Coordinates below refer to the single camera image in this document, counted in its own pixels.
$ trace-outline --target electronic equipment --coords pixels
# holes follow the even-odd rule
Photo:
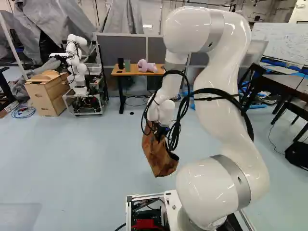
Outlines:
[[[118,58],[117,63],[119,65],[119,69],[123,70],[124,69],[124,58]]]

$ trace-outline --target black bag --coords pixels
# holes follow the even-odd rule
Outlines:
[[[284,153],[291,164],[308,171],[308,144],[294,142]]]

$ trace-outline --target wooden crate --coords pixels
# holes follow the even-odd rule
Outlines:
[[[62,99],[70,88],[67,82],[68,73],[45,71],[33,76],[25,83],[25,88],[33,102],[33,106],[41,116],[58,116],[66,108]]]

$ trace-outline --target plush toy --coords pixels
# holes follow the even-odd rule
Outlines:
[[[139,67],[139,71],[140,72],[153,72],[153,73],[157,73],[157,67],[155,64],[149,64],[145,59],[140,59],[139,62],[137,63],[138,67]]]

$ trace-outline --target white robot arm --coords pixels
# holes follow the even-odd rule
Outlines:
[[[240,63],[250,43],[250,27],[239,14],[185,6],[165,22],[166,70],[183,70],[190,52],[206,52],[209,63],[194,82],[194,90],[221,89],[237,94]],[[169,99],[180,89],[181,76],[166,75],[149,107],[147,118],[169,124],[175,105]],[[198,94],[195,98],[216,97]],[[177,174],[182,209],[203,230],[214,230],[225,217],[248,206],[269,189],[269,174],[242,116],[225,99],[195,101],[200,123],[221,140],[220,153],[184,166]]]
[[[66,60],[69,65],[68,70],[72,73],[72,75],[68,77],[68,81],[70,87],[74,89],[76,94],[85,95],[87,93],[87,87],[85,86],[87,66],[80,63],[82,52],[78,45],[86,46],[87,41],[83,37],[70,34],[67,37],[65,49],[65,52],[68,53],[68,58]]]

